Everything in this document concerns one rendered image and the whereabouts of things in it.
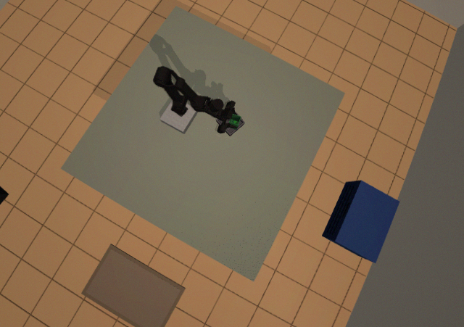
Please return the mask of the green square cup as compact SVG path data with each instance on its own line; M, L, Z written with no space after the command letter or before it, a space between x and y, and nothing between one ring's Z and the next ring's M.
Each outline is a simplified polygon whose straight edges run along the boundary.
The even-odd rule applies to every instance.
M232 118L230 119L229 123L230 123L231 125L234 125L234 126L238 127L239 122L240 122L240 119L241 119L241 116L232 114ZM237 122L236 124L233 123L234 120Z

